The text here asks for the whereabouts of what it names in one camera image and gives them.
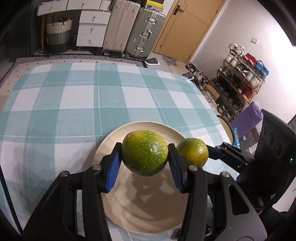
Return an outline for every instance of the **screw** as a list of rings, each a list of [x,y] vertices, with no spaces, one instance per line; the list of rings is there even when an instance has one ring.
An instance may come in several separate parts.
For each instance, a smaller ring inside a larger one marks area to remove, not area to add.
[[[229,174],[229,172],[222,172],[222,176],[223,177],[230,177],[230,174]]]
[[[189,166],[189,170],[191,170],[191,171],[197,171],[197,166],[195,166],[195,165],[190,165],[190,166]]]
[[[68,176],[68,171],[62,171],[62,172],[60,173],[60,176],[61,176],[61,177],[66,177],[66,176]]]
[[[95,165],[93,165],[93,170],[95,170],[95,171],[98,171],[98,170],[100,170],[102,167],[101,167],[101,165],[100,164],[95,164]]]

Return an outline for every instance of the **teal plaid cloth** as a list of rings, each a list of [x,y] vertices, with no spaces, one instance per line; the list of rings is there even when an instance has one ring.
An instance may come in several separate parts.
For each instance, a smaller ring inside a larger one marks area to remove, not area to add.
[[[21,226],[62,170],[86,170],[101,141],[134,121],[163,123],[211,146],[229,142],[201,92],[179,75],[126,65],[67,63],[40,65],[21,76],[0,116],[1,166]],[[209,160],[205,169],[237,175],[219,160]],[[1,210],[12,222],[0,192]],[[111,222],[109,227],[115,229],[113,235],[121,230]],[[127,237],[137,235],[129,232]]]

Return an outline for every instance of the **light switch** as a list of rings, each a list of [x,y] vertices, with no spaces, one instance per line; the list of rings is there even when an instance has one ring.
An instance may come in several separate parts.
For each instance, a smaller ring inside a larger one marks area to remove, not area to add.
[[[258,39],[253,38],[253,39],[252,39],[252,42],[253,42],[254,44],[257,44],[257,43],[258,43]]]

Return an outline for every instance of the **white plate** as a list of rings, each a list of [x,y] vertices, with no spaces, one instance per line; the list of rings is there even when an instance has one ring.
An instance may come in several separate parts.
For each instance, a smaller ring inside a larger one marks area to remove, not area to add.
[[[100,144],[93,164],[113,150],[131,131],[150,130],[160,134],[167,144],[177,146],[185,139],[169,126],[149,121],[132,122],[117,128]],[[176,189],[169,164],[155,176],[142,177],[121,163],[114,188],[102,194],[106,216],[118,226],[135,232],[155,234],[179,226],[184,217],[187,194]]]

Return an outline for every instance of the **speckled green fruit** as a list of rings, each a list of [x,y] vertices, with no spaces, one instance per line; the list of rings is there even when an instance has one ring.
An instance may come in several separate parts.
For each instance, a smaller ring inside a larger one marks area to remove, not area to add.
[[[124,165],[140,176],[159,173],[168,161],[168,146],[161,135],[153,131],[132,131],[121,146]]]
[[[206,144],[197,138],[187,138],[177,146],[179,155],[187,157],[191,165],[203,167],[209,158]]]

